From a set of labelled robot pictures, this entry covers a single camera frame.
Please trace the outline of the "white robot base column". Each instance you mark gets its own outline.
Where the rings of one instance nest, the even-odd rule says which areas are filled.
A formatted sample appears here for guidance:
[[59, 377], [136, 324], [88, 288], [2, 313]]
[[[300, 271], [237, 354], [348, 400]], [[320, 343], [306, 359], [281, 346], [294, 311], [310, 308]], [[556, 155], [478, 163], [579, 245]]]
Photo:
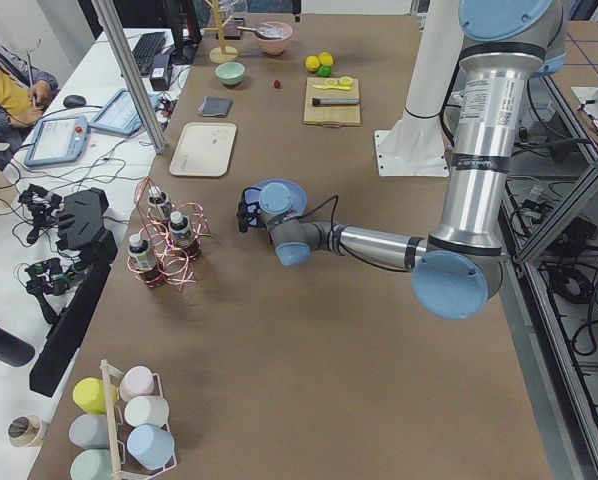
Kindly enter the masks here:
[[457, 0], [429, 5], [403, 115], [392, 129], [375, 132], [382, 177], [449, 174], [440, 114], [463, 45], [458, 9]]

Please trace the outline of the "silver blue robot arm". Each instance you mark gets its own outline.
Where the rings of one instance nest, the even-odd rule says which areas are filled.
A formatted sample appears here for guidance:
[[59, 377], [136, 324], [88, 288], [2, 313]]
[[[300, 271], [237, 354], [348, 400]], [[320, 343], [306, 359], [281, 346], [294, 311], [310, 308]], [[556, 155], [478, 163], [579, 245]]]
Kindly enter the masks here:
[[495, 226], [530, 78], [565, 57], [565, 1], [434, 1], [430, 4], [402, 118], [376, 135], [384, 176], [435, 176], [449, 183], [439, 225], [426, 237], [314, 222], [289, 185], [246, 188], [241, 231], [267, 231], [285, 266], [317, 250], [408, 272], [434, 315], [465, 319], [499, 290], [504, 258]]

